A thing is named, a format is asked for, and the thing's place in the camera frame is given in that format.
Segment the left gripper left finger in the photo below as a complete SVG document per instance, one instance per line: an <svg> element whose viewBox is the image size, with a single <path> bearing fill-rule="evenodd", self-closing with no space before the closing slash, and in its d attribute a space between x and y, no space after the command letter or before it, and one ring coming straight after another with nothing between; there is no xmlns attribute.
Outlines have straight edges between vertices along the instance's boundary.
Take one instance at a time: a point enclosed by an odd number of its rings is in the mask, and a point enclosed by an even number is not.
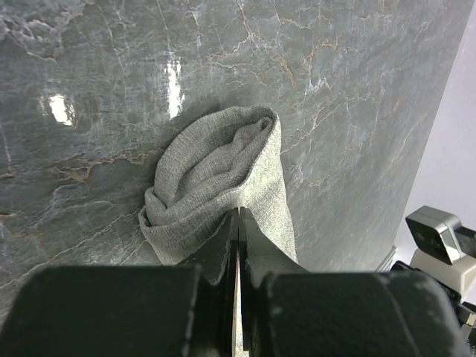
<svg viewBox="0 0 476 357"><path fill-rule="evenodd" d="M232 356L238 213L175 266L56 266L22 287L3 356Z"/></svg>

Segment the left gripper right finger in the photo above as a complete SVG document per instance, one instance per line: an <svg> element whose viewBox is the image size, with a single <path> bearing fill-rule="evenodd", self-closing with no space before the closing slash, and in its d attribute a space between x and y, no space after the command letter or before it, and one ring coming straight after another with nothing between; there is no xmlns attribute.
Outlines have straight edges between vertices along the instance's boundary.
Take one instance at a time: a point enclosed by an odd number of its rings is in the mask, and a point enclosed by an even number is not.
<svg viewBox="0 0 476 357"><path fill-rule="evenodd" d="M250 356L470 356L472 308L419 269L312 273L239 211L242 346Z"/></svg>

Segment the grey cloth napkin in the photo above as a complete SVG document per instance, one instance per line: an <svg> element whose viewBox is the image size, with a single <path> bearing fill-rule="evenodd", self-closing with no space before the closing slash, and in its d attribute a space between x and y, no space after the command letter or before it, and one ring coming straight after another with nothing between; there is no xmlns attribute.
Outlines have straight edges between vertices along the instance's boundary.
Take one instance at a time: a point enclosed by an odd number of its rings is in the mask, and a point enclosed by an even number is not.
<svg viewBox="0 0 476 357"><path fill-rule="evenodd" d="M138 214L159 261L171 266L195 253L235 208L248 208L296 260L280 153L280 119L265 106L233 106L183 129L159 158Z"/></svg>

